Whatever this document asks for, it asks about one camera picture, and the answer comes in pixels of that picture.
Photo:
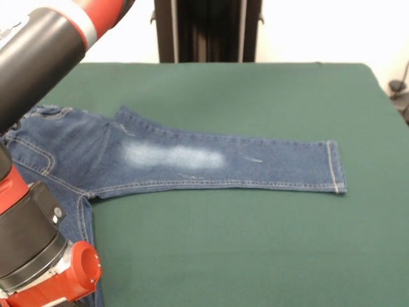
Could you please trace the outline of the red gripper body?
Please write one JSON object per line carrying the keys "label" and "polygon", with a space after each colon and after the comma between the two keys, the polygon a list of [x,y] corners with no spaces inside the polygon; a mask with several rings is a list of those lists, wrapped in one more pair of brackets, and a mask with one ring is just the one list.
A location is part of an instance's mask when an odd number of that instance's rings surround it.
{"label": "red gripper body", "polygon": [[102,265],[96,249],[86,241],[69,242],[57,262],[32,278],[4,290],[5,306],[80,306],[96,291]]}

